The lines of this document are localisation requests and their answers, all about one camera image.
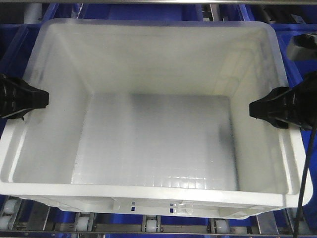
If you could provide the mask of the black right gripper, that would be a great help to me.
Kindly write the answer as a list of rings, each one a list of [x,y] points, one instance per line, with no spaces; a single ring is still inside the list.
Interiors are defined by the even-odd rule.
[[[317,72],[305,74],[304,80],[294,87],[274,88],[265,97],[251,102],[249,116],[279,129],[291,125],[312,130],[317,118]]]

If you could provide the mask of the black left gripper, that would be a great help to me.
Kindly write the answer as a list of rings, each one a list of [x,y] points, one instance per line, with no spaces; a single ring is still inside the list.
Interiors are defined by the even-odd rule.
[[[0,117],[22,119],[34,109],[44,109],[49,104],[49,92],[29,85],[23,79],[0,75]]]

